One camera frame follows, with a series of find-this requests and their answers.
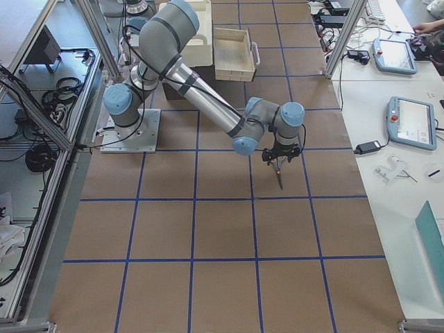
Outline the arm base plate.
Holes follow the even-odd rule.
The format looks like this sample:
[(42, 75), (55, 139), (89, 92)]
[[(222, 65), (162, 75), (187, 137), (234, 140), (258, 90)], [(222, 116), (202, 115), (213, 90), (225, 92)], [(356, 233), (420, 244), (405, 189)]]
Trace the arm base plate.
[(155, 153), (160, 127), (160, 109), (138, 109), (141, 119), (134, 125), (122, 128), (115, 126), (111, 116), (104, 132), (100, 151), (102, 153)]

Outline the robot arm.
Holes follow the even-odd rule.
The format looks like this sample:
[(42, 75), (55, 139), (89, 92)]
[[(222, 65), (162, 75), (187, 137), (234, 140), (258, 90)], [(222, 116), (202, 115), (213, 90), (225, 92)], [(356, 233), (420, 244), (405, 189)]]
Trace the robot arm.
[(263, 161), (299, 156), (303, 150), (298, 136), (304, 127), (304, 107), (296, 102), (278, 105), (252, 97), (245, 113), (239, 114), (183, 60), (181, 52), (199, 27), (198, 15), (186, 1), (169, 1), (142, 26), (135, 53), (139, 64), (132, 68), (129, 78), (107, 88), (103, 95), (115, 128), (129, 128), (133, 133), (142, 121), (138, 107), (163, 81), (222, 128), (238, 154), (251, 155), (264, 133), (271, 132), (273, 147), (263, 150)]

